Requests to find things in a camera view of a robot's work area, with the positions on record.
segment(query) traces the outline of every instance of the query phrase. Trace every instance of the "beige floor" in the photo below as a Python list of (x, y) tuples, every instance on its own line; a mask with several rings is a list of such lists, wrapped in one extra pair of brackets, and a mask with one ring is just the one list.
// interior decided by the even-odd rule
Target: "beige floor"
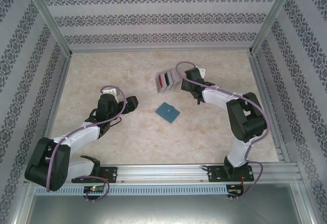
[[(52, 137), (78, 127), (97, 106), (100, 88), (111, 84), (127, 96), (136, 95), (139, 106), (75, 157), (86, 154), (102, 164), (223, 162), (234, 139), (227, 112), (210, 104), (197, 106), (191, 94), (180, 89), (156, 92), (155, 74), (182, 60), (206, 68), (205, 80), (221, 88), (258, 94), (245, 51), (73, 54)], [(163, 102), (180, 111), (172, 124), (155, 113)], [(257, 143), (249, 157), (278, 161), (271, 136)]]

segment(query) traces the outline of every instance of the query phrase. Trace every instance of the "mounting plate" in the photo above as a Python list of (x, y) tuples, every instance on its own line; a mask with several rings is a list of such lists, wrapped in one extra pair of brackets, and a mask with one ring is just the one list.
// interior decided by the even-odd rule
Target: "mounting plate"
[(254, 176), (252, 167), (247, 165), (244, 170), (238, 174), (234, 174), (229, 179), (223, 169), (223, 165), (203, 166), (202, 169), (208, 172), (209, 182), (240, 182), (241, 176), (244, 177), (244, 182), (253, 182)]
[[(100, 167), (99, 177), (106, 178), (109, 183), (116, 183), (117, 167)], [(103, 181), (91, 178), (74, 178), (72, 183), (103, 183)]]

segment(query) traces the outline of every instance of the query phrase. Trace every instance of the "stack of cards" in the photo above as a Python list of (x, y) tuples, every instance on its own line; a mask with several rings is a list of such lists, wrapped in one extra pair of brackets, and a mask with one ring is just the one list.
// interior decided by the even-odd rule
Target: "stack of cards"
[(178, 85), (180, 78), (175, 69), (158, 73), (155, 77), (155, 84), (158, 93), (168, 90), (174, 90)]

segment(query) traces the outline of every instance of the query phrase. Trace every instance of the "enclosure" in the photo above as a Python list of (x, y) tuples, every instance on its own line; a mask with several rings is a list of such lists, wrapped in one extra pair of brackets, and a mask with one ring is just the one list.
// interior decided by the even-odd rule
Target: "enclosure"
[[(327, 0), (0, 2), (1, 223), (327, 222)], [(269, 118), (249, 155), (263, 174), (239, 201), (224, 195), (240, 182), (202, 170), (232, 148), (227, 112), (179, 88), (156, 92), (156, 73), (180, 61), (255, 93)], [(37, 141), (78, 127), (104, 85), (136, 95), (138, 108), (73, 158), (117, 167), (109, 195), (86, 203), (89, 184), (47, 193), (27, 181)], [(180, 111), (172, 124), (155, 113), (163, 102)]]

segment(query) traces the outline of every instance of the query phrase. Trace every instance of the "wall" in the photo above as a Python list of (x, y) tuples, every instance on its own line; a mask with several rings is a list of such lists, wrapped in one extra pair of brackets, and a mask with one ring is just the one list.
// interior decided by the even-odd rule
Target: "wall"
[(45, 0), (72, 50), (247, 47), (274, 0)]
[(286, 0), (256, 54), (289, 156), (327, 222), (327, 0)]
[(31, 0), (0, 0), (0, 223), (45, 133), (66, 57)]

